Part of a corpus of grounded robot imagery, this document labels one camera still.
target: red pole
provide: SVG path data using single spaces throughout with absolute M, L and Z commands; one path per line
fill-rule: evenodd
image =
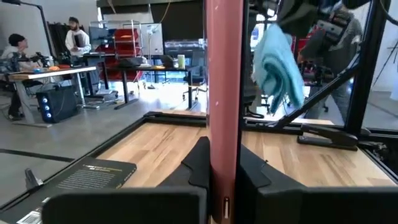
M 205 4 L 213 219 L 233 223 L 243 0 L 206 0 Z

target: computer tower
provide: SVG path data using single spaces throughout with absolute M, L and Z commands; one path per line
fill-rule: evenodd
M 45 123 L 58 123 L 78 113 L 77 98 L 72 86 L 58 87 L 36 93 Z

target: concrete floor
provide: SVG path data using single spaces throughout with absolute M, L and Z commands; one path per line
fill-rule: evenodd
M 129 126 L 146 112 L 154 109 L 187 108 L 187 101 L 182 100 L 186 85 L 157 85 L 156 90 L 143 90 L 138 93 L 136 84 L 130 83 L 129 90 L 134 90 L 139 101 L 121 110 L 113 110 L 114 105 L 102 106 L 100 110 L 82 110 L 80 114 L 51 128 L 33 128 L 11 124 L 0 114 L 0 149 L 36 152 L 40 154 L 79 158 L 100 145 L 120 130 Z M 111 84 L 111 88 L 121 92 L 121 83 Z M 0 105 L 8 103 L 8 98 L 0 98 Z M 329 98 L 326 104 L 330 110 L 322 113 L 320 119 L 329 119 L 337 125 L 343 125 L 340 112 L 334 101 Z M 206 111 L 206 95 L 200 93 L 199 104 L 194 111 Z M 293 108 L 281 107 L 275 116 L 290 113 Z M 264 108 L 258 112 L 266 113 Z M 398 129 L 396 118 L 369 105 L 364 120 L 365 126 Z M 36 176 L 45 179 L 66 165 L 65 162 L 49 161 L 25 156 L 0 154 L 0 204 L 21 194 L 25 190 L 24 170 L 30 168 Z

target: blue towel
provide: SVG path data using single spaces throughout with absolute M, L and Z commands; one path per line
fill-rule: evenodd
M 284 96 L 295 108 L 304 104 L 304 81 L 291 49 L 292 36 L 285 35 L 277 24 L 264 33 L 254 51 L 253 79 L 265 95 L 274 96 L 271 113 L 278 110 Z

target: person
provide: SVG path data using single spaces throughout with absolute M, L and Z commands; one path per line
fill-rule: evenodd
M 350 64 L 352 59 L 357 53 L 358 42 L 361 40 L 363 34 L 361 23 L 354 18 L 354 14 L 350 13 L 349 10 L 342 5 L 339 11 L 348 13 L 351 17 L 351 22 L 343 35 L 343 38 L 336 46 L 331 46 L 329 49 L 323 49 L 323 38 L 325 32 L 323 30 L 317 30 L 313 33 L 311 38 L 306 43 L 305 47 L 298 54 L 297 62 L 303 62 L 306 60 L 316 59 L 323 62 L 323 66 L 328 67 L 334 74 L 339 74 Z M 310 96 L 314 95 L 317 91 L 320 91 L 322 87 L 311 87 Z M 348 106 L 349 106 L 349 82 L 342 84 L 339 88 L 331 93 L 344 123 L 347 119 Z M 311 109 L 307 111 L 305 118 L 307 119 L 318 119 L 325 105 L 327 97 L 319 101 Z
M 25 49 L 28 48 L 28 42 L 27 39 L 19 34 L 11 34 L 8 38 L 9 46 L 6 47 L 4 50 L 3 54 L 1 55 L 2 59 L 5 58 L 12 58 L 14 56 L 14 53 L 19 53 L 19 55 L 25 55 Z M 32 65 L 30 62 L 19 62 L 19 69 L 22 71 L 32 71 L 34 68 L 36 68 L 36 65 Z M 29 80 L 24 80 L 23 81 L 25 87 L 32 87 L 35 85 L 40 85 L 42 84 L 41 82 L 35 81 L 31 82 Z M 23 114 L 19 112 L 19 108 L 21 108 L 21 101 L 19 99 L 19 96 L 16 92 L 15 89 L 12 88 L 13 94 L 11 98 L 11 105 L 10 108 L 8 109 L 8 116 L 9 119 L 13 121 L 19 121 L 22 119 Z
M 84 54 L 87 54 L 91 50 L 90 37 L 86 34 L 86 32 L 80 29 L 79 20 L 75 17 L 69 18 L 69 28 L 70 30 L 67 33 L 65 45 L 67 46 L 67 49 L 72 56 L 71 63 L 74 65 L 84 65 L 85 63 L 82 59 L 82 56 Z M 89 94 L 89 83 L 86 77 L 87 75 L 90 74 L 83 74 L 83 76 L 81 77 L 81 83 L 83 85 L 83 89 L 86 95 Z M 99 80 L 99 75 L 92 76 L 93 77 L 91 78 L 91 82 Z
M 79 20 L 75 17 L 69 18 L 69 28 L 65 39 L 65 45 L 72 56 L 81 57 L 91 50 L 90 37 L 80 29 Z

